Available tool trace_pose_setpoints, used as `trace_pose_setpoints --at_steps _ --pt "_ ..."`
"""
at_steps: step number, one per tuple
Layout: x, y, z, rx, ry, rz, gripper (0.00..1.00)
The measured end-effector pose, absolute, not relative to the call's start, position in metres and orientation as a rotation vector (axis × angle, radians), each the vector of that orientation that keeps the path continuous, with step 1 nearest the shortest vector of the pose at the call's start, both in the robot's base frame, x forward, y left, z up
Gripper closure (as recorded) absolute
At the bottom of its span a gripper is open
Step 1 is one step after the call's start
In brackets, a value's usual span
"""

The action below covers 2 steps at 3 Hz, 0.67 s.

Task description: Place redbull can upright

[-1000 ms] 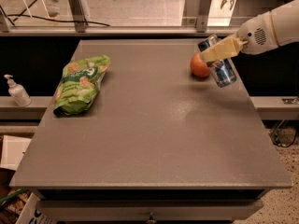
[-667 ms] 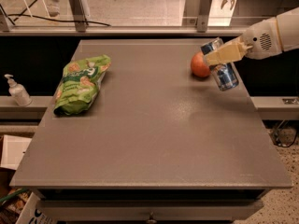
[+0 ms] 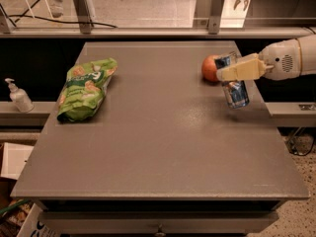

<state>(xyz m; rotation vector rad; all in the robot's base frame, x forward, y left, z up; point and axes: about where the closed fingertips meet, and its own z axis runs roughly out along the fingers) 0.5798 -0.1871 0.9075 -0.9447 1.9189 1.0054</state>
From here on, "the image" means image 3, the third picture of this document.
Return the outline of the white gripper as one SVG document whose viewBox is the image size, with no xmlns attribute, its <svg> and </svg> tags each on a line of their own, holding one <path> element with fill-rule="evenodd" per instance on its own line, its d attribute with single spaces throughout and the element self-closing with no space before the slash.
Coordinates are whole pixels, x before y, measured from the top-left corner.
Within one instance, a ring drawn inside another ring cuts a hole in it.
<svg viewBox="0 0 316 237">
<path fill-rule="evenodd" d="M 280 81 L 300 75 L 300 46 L 297 39 L 284 40 L 266 46 L 259 54 L 251 53 L 217 70 L 219 81 L 243 81 L 265 78 Z"/>
</svg>

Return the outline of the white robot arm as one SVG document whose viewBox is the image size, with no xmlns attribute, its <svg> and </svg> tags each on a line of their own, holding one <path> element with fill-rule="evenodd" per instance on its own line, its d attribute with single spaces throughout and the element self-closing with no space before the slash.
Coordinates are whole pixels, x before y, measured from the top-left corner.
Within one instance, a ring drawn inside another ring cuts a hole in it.
<svg viewBox="0 0 316 237">
<path fill-rule="evenodd" d="M 316 35 L 272 43 L 216 72 L 220 81 L 280 81 L 311 74 L 316 74 Z"/>
</svg>

